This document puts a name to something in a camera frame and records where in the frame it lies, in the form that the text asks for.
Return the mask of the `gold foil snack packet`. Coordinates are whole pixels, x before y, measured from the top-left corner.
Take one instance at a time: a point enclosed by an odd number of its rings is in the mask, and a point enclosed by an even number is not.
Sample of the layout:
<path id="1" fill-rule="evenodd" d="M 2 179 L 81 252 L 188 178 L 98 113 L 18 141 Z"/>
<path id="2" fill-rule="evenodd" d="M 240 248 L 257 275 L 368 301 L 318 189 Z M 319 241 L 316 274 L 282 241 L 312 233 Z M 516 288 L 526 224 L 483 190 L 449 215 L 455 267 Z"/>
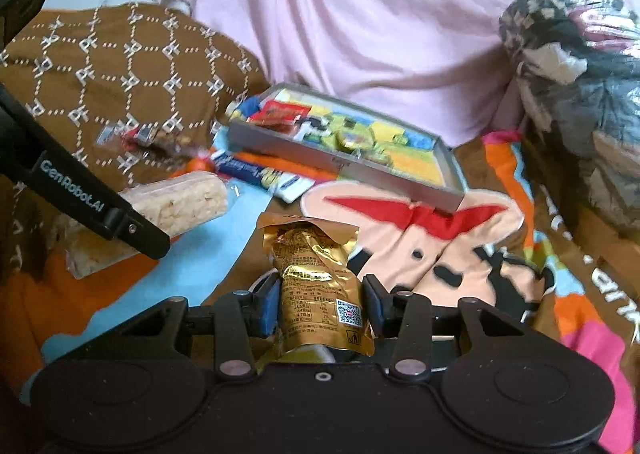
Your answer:
<path id="1" fill-rule="evenodd" d="M 372 356 L 361 281 L 349 270 L 357 226 L 265 212 L 257 220 L 262 247 L 281 278 L 282 350 L 325 346 Z"/>

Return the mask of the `clear rice cracker bar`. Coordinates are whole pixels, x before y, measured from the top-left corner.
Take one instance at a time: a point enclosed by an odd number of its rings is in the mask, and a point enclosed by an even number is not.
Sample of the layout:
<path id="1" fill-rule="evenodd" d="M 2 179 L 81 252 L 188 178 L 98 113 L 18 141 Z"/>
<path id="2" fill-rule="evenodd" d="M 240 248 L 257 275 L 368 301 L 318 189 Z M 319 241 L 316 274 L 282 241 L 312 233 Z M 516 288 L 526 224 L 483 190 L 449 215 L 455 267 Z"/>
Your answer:
<path id="1" fill-rule="evenodd" d="M 126 189 L 122 197 L 137 213 L 175 238 L 224 215 L 238 198 L 238 190 L 212 172 L 195 171 Z M 137 254 L 121 240 L 106 240 L 66 215 L 58 219 L 58 236 L 65 248 L 67 270 L 77 279 Z"/>

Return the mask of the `yellow cracker snack packet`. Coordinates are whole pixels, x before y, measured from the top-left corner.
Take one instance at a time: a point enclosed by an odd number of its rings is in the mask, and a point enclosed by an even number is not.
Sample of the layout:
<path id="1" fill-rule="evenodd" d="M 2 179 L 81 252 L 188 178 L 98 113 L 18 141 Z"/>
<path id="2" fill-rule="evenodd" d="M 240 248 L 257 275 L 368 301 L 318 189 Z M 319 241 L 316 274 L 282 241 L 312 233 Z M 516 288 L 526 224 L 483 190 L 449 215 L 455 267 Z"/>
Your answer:
<path id="1" fill-rule="evenodd" d="M 337 144 L 343 149 L 353 153 L 354 151 L 370 151 L 375 145 L 375 139 L 368 127 L 355 125 L 352 128 L 343 127 L 336 132 Z"/>

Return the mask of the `red spicy tofu snack packet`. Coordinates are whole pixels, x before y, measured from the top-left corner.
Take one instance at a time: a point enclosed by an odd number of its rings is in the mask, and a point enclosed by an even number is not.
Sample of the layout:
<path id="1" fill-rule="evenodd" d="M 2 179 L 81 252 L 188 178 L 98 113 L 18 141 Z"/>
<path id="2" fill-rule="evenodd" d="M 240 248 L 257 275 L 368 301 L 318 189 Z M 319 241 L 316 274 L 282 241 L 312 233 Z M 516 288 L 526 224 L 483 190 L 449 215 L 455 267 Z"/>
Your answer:
<path id="1" fill-rule="evenodd" d="M 248 117 L 247 121 L 259 128 L 295 135 L 300 125 L 307 119 L 310 110 L 308 106 L 270 99 L 256 114 Z"/>

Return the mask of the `brown PF patterned pillow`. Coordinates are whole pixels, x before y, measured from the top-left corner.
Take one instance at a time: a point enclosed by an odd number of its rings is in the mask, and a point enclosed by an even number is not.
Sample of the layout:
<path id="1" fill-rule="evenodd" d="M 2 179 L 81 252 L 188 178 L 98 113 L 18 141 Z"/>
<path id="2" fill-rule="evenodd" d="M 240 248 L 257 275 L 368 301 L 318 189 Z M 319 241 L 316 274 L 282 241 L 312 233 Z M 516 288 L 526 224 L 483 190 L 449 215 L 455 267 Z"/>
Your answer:
<path id="1" fill-rule="evenodd" d="M 114 191 L 163 180 L 174 168 L 99 146 L 104 127 L 156 128 L 210 146 L 227 107 L 268 88 L 247 48 L 144 3 L 43 10 L 2 50 L 1 82 Z"/>

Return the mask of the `dark brown snack wrapper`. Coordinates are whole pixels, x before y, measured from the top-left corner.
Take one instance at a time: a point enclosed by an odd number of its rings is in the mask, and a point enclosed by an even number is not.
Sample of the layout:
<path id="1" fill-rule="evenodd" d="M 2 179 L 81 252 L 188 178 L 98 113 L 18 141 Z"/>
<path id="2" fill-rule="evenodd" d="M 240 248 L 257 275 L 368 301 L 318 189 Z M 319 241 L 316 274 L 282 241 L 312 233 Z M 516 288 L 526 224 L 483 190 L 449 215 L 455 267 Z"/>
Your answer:
<path id="1" fill-rule="evenodd" d="M 125 125 L 105 125 L 96 145 L 109 151 L 129 151 L 160 158 L 203 158 L 208 148 L 194 142 L 191 137 L 180 131 L 167 131 L 152 125 L 138 125 L 126 128 Z"/>

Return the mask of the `blue white snack sachet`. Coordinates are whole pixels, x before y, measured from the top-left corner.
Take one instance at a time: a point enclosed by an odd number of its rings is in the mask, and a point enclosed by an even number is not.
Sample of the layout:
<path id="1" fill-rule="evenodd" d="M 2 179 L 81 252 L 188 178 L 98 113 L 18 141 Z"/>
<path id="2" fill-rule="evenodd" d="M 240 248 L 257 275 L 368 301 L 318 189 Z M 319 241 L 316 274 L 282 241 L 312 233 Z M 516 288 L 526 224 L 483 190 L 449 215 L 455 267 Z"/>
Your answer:
<path id="1" fill-rule="evenodd" d="M 277 197 L 288 205 L 294 203 L 314 186 L 314 180 L 309 177 L 255 165 L 234 157 L 229 151 L 214 151 L 210 160 L 216 172 L 260 187 L 272 197 Z"/>

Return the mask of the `small orange fruit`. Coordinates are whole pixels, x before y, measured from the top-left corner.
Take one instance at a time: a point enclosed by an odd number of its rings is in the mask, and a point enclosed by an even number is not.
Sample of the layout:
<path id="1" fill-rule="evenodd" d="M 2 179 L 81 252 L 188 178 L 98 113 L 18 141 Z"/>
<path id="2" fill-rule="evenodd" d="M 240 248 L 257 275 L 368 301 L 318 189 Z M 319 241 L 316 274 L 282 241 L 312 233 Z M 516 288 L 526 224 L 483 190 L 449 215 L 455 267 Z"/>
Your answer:
<path id="1" fill-rule="evenodd" d="M 215 171 L 213 163 L 210 161 L 208 157 L 205 158 L 193 158 L 186 164 L 186 171 L 188 172 L 210 172 L 213 173 Z"/>

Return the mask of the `colourful cartoon bedsheet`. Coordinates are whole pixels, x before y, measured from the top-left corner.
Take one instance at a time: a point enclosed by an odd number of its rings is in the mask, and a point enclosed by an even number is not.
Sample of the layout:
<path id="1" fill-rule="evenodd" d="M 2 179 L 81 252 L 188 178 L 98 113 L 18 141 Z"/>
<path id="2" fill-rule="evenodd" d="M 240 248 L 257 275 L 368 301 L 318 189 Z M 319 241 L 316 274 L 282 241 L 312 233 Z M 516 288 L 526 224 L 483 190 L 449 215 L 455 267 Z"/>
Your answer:
<path id="1" fill-rule="evenodd" d="M 596 362 L 615 406 L 601 437 L 613 453 L 639 443 L 639 245 L 577 205 L 567 171 L 514 132 L 456 150 L 468 192 L 442 215 L 354 182 L 324 182 L 288 209 L 359 229 L 359 275 L 436 305 L 476 297 L 522 317 Z M 67 351 L 172 295 L 209 303 L 269 270 L 259 214 L 285 207 L 243 187 L 223 217 L 180 237 L 162 261 L 136 255 L 76 279 L 53 244 L 54 211 L 22 185 L 1 184 L 1 376 L 18 396 Z"/>

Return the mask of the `grey cardboard box lid tray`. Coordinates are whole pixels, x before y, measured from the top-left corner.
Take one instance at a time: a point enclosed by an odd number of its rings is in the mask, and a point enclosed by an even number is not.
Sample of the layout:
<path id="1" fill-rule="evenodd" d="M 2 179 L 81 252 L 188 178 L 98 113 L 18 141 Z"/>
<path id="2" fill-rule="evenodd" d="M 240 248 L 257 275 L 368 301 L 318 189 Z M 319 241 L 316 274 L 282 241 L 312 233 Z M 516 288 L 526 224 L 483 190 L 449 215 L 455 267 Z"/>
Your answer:
<path id="1" fill-rule="evenodd" d="M 228 109 L 237 148 L 367 183 L 454 212 L 464 186 L 442 139 L 303 85 L 278 83 Z"/>

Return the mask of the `camouflage patterned cloth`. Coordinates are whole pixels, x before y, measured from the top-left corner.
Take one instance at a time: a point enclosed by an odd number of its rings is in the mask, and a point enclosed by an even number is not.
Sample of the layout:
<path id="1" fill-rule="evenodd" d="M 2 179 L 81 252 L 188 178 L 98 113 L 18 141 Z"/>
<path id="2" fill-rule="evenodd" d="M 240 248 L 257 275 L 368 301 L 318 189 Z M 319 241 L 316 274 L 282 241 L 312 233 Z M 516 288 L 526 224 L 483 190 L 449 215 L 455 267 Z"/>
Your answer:
<path id="1" fill-rule="evenodd" d="M 638 231 L 638 14 L 623 0 L 514 0 L 499 34 L 526 114 L 576 162 L 579 194 Z"/>

